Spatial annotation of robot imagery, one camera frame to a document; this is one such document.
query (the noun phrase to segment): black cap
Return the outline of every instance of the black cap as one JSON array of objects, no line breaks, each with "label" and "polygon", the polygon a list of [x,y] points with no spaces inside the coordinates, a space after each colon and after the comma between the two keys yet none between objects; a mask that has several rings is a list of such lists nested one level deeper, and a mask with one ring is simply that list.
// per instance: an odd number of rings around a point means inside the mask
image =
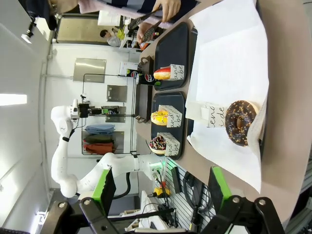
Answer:
[{"label": "black cap", "polygon": [[50,30],[57,27],[57,21],[54,15],[51,15],[48,0],[26,0],[26,8],[30,16],[45,18]]}]

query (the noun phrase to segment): tongs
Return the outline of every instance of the tongs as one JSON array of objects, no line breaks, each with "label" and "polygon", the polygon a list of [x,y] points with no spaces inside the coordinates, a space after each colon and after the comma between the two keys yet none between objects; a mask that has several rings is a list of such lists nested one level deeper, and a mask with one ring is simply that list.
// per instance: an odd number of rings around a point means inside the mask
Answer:
[{"label": "tongs", "polygon": [[[145,21],[150,16],[154,15],[157,11],[162,10],[162,7],[158,8],[155,11],[152,11],[144,16],[138,17],[136,19],[132,19],[131,22],[128,24],[128,30],[135,29],[139,24],[141,24],[143,21]],[[158,21],[156,24],[154,24],[152,27],[150,27],[144,34],[142,38],[142,42],[147,42],[148,39],[154,34],[157,27],[161,24],[161,20]]]}]

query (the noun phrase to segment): person's hand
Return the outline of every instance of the person's hand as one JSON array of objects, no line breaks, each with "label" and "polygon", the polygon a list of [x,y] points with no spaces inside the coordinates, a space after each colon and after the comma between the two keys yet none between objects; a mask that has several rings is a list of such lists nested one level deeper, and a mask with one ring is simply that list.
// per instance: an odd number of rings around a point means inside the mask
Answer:
[{"label": "person's hand", "polygon": [[162,5],[162,21],[167,22],[179,12],[181,0],[156,0],[152,11],[157,10],[160,5]]},{"label": "person's hand", "polygon": [[143,36],[144,34],[146,33],[146,31],[151,27],[152,25],[149,24],[149,23],[141,23],[138,27],[138,31],[137,31],[137,34],[136,34],[136,40],[138,41],[139,44],[142,43],[142,39],[143,39]]}]

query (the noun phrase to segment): folded clothes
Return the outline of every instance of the folded clothes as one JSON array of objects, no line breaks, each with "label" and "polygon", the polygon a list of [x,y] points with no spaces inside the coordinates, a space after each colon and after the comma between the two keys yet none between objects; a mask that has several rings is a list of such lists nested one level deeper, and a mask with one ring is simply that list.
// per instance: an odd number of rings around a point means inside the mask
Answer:
[{"label": "folded clothes", "polygon": [[89,125],[85,129],[90,134],[106,134],[111,135],[115,130],[115,125],[113,124],[93,124]]},{"label": "folded clothes", "polygon": [[96,134],[96,135],[87,136],[85,139],[83,139],[83,141],[89,144],[110,143],[110,142],[113,142],[113,136],[104,135],[104,134]]},{"label": "folded clothes", "polygon": [[99,144],[90,144],[84,145],[87,152],[91,154],[104,155],[106,153],[113,152],[113,143],[99,143]]}]

